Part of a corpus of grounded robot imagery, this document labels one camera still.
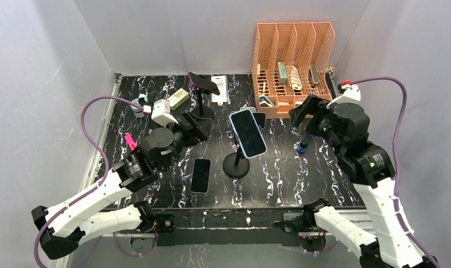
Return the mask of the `light blue phone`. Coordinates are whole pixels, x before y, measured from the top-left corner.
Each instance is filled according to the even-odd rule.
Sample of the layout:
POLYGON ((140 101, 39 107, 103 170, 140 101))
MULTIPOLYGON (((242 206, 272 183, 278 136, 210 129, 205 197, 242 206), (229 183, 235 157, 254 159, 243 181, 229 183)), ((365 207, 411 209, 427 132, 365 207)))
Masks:
POLYGON ((267 152, 267 146, 253 112, 241 110, 229 115, 231 126, 247 159, 263 155, 267 152))

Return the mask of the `white-edged black smartphone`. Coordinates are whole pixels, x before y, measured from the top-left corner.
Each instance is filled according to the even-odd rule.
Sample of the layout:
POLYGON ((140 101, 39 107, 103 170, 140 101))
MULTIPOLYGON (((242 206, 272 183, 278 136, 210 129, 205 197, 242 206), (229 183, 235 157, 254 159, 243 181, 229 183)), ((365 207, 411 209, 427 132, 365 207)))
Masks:
POLYGON ((209 190, 211 161, 209 159, 195 159, 191 178, 191 192, 206 194, 209 190))

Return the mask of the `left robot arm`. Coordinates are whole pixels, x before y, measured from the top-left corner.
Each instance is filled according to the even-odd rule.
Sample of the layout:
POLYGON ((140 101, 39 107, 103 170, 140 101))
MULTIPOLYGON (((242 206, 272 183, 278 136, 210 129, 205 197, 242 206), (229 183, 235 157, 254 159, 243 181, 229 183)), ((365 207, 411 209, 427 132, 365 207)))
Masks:
POLYGON ((49 259, 57 260, 105 234, 153 230, 160 219, 146 202, 110 212, 103 209, 158 181, 159 174, 177 162, 184 148, 209 139, 212 124, 211 118, 185 112, 178 123, 153 129, 96 183, 58 205, 34 208, 31 214, 39 230, 35 249, 41 248, 49 259))

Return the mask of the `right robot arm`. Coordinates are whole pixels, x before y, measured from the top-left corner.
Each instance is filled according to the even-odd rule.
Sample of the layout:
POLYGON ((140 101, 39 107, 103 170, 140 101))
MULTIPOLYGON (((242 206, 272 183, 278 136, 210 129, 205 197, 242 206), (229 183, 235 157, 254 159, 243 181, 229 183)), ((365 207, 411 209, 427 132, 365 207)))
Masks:
POLYGON ((388 153, 368 140, 369 116, 356 103, 335 104, 314 95, 289 111, 294 127, 311 115, 307 133, 321 137, 340 169, 360 195, 373 225, 369 233, 319 199, 304 208, 310 231, 331 233, 362 267, 437 267, 437 260, 411 239, 402 206, 394 192, 396 171, 388 153))

